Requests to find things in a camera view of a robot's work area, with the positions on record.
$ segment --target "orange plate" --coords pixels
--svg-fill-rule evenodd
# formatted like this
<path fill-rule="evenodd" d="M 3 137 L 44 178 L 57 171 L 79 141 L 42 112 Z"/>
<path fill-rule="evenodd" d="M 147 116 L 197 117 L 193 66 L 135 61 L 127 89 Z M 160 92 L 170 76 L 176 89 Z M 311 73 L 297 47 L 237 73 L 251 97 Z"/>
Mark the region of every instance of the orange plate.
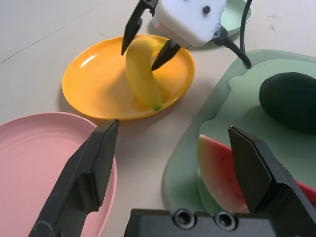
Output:
<path fill-rule="evenodd" d="M 153 36 L 164 42 L 166 38 Z M 97 43 L 81 53 L 67 68 L 63 92 L 78 111 L 98 119 L 140 119 L 155 112 L 138 101 L 126 76 L 126 56 L 121 56 L 123 37 Z M 172 105 L 189 88 L 194 76 L 190 53 L 181 49 L 154 71 L 163 99 L 161 110 Z"/>

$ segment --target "red watermelon flesh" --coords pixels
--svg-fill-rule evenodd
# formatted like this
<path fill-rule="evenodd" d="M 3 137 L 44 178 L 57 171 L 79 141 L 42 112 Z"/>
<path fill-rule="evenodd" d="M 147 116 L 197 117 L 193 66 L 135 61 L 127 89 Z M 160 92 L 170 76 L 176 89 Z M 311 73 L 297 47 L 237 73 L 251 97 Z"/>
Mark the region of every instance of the red watermelon flesh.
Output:
<path fill-rule="evenodd" d="M 232 149 L 216 140 L 200 135 L 199 164 L 205 184 L 217 203 L 232 213 L 249 213 L 239 185 Z M 316 190 L 297 182 L 316 209 Z"/>

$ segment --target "banana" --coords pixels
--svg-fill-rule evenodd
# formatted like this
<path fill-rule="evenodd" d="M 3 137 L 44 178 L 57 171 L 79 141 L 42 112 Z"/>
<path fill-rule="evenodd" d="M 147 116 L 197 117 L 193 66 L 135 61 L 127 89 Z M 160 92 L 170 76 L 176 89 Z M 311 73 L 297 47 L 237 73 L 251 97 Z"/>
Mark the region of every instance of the banana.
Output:
<path fill-rule="evenodd" d="M 126 53 L 126 72 L 129 85 L 139 101 L 153 110 L 162 108 L 161 92 L 151 70 L 151 59 L 163 44 L 152 36 L 138 36 Z"/>

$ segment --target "dark green avocado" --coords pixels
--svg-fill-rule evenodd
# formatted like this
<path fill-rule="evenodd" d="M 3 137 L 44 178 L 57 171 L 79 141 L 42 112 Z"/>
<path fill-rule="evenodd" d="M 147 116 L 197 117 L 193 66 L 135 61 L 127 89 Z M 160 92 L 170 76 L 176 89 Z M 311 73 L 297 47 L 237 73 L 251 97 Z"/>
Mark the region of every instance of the dark green avocado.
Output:
<path fill-rule="evenodd" d="M 289 128 L 316 134 L 316 79 L 302 73 L 279 73 L 260 87 L 262 108 Z"/>

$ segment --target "plastic toy fruit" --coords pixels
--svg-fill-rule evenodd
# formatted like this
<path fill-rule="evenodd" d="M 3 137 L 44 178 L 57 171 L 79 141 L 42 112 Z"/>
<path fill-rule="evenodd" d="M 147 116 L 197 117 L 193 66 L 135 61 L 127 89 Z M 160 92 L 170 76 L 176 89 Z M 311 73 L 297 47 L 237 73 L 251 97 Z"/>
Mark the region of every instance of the plastic toy fruit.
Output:
<path fill-rule="evenodd" d="M 163 44 L 150 35 L 139 36 L 132 42 L 126 55 L 127 78 L 133 93 L 139 101 L 155 111 L 160 110 L 163 103 L 151 64 L 154 54 L 162 47 Z"/>

